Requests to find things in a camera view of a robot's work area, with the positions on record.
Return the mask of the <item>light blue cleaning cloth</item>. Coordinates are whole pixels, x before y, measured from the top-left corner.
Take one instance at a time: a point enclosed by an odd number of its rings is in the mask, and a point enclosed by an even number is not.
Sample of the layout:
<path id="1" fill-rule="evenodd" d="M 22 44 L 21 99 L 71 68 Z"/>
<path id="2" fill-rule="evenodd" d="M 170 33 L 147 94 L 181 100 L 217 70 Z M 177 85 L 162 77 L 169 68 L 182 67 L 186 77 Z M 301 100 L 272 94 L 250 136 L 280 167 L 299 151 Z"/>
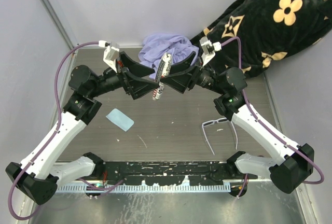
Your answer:
<path id="1" fill-rule="evenodd" d="M 106 115 L 106 118 L 125 132 L 134 125 L 134 121 L 131 118 L 116 108 Z"/>

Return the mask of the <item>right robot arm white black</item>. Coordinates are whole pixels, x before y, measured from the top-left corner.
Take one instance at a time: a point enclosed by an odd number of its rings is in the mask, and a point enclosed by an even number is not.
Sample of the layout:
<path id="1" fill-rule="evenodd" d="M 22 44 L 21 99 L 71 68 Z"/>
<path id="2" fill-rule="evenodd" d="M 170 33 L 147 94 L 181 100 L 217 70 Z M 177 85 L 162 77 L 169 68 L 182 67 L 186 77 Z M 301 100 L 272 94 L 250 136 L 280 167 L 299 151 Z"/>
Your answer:
<path id="1" fill-rule="evenodd" d="M 218 113 L 245 130 L 269 154 L 268 158 L 238 151 L 227 160 L 227 172 L 233 179 L 244 174 L 270 179 L 284 193 L 292 193 L 313 173 L 314 149 L 299 145 L 286 137 L 248 102 L 243 89 L 247 83 L 238 67 L 226 69 L 220 75 L 202 66 L 200 60 L 191 64 L 193 55 L 171 66 L 170 74 L 161 82 L 184 93 L 195 85 L 218 93 L 214 99 Z"/>

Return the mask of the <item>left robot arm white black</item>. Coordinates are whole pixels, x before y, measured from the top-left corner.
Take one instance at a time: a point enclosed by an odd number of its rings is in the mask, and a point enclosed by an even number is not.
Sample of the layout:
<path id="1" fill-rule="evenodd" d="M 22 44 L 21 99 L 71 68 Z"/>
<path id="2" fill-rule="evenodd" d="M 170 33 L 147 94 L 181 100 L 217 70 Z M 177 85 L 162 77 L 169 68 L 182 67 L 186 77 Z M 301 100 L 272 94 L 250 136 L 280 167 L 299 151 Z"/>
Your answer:
<path id="1" fill-rule="evenodd" d="M 87 176 L 101 179 L 104 161 L 91 152 L 59 168 L 54 163 L 96 116 L 102 105 L 96 97 L 123 88 L 134 100 L 139 99 L 158 87 L 146 78 L 153 73 L 154 69 L 133 61 L 124 51 L 115 60 L 115 68 L 109 67 L 101 75 L 86 65 L 75 67 L 68 83 L 73 94 L 61 111 L 60 120 L 25 159 L 6 167 L 15 187 L 37 205 L 43 205 L 65 184 Z"/>

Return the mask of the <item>printed glasses case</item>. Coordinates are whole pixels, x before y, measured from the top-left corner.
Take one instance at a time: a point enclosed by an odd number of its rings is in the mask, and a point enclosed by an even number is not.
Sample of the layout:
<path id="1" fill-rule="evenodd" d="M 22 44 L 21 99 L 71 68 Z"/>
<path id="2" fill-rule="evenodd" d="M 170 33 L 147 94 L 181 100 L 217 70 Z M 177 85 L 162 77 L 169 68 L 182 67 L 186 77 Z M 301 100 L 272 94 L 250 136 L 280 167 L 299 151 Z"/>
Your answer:
<path id="1" fill-rule="evenodd" d="M 155 76 L 155 82 L 159 84 L 159 87 L 153 91 L 154 101 L 157 101 L 161 98 L 161 95 L 164 91 L 164 83 L 161 82 L 161 78 L 169 75 L 171 70 L 171 65 L 172 65 L 172 55 L 166 52 L 161 58 Z"/>

